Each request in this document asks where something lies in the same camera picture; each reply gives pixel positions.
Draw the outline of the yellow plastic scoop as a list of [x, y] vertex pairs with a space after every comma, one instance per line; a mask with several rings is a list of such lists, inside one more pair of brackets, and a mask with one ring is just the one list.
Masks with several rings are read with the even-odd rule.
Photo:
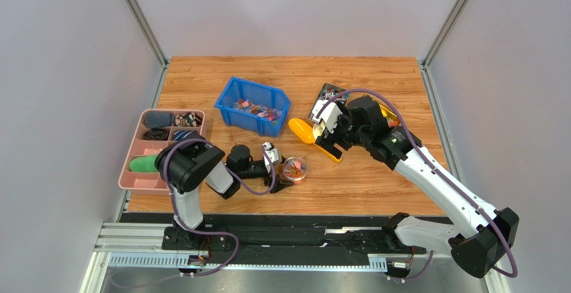
[[310, 125], [304, 120], [292, 118], [288, 121], [288, 127], [302, 143], [306, 145], [314, 145], [335, 163], [341, 162], [340, 158], [334, 157], [331, 153], [327, 152], [316, 143], [312, 127], [310, 127]]

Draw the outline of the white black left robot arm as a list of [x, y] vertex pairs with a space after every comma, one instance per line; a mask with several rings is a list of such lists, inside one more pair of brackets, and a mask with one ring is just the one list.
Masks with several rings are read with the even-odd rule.
[[174, 225], [166, 231], [170, 241], [193, 242], [206, 237], [198, 187], [203, 183], [224, 199], [245, 187], [247, 179], [261, 179], [266, 190], [255, 195], [273, 194], [300, 183], [307, 165], [299, 158], [285, 158], [270, 142], [261, 146], [262, 158], [254, 160], [246, 145], [235, 145], [228, 154], [199, 133], [189, 131], [177, 137], [154, 159], [170, 191]]

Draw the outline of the clear glass jar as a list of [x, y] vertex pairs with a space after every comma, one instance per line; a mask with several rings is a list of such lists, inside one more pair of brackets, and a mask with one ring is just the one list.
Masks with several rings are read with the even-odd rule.
[[287, 158], [281, 168], [281, 175], [294, 184], [302, 183], [308, 174], [308, 165], [301, 157]]

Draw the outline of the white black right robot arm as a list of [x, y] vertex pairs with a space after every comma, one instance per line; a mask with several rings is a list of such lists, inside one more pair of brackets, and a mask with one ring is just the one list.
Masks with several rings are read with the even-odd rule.
[[316, 112], [323, 127], [317, 144], [339, 159], [343, 150], [365, 149], [378, 162], [409, 180], [436, 203], [450, 224], [397, 213], [383, 228], [393, 242], [445, 253], [469, 275], [483, 278], [495, 270], [508, 278], [519, 274], [512, 247], [519, 216], [509, 207], [497, 209], [447, 171], [416, 137], [391, 104], [387, 109], [364, 90], [342, 102], [337, 94]]

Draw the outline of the blue plastic candy bin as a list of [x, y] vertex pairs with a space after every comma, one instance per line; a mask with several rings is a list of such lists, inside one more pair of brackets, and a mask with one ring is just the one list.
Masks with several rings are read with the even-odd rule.
[[233, 76], [214, 106], [226, 125], [278, 137], [291, 101], [281, 89]]

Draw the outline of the white jar lid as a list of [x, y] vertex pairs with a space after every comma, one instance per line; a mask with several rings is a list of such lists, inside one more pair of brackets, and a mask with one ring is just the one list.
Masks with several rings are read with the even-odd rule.
[[334, 123], [328, 123], [325, 120], [321, 120], [319, 123], [313, 125], [312, 135], [314, 136], [314, 139], [318, 139], [324, 134], [333, 131], [334, 127], [335, 127]]

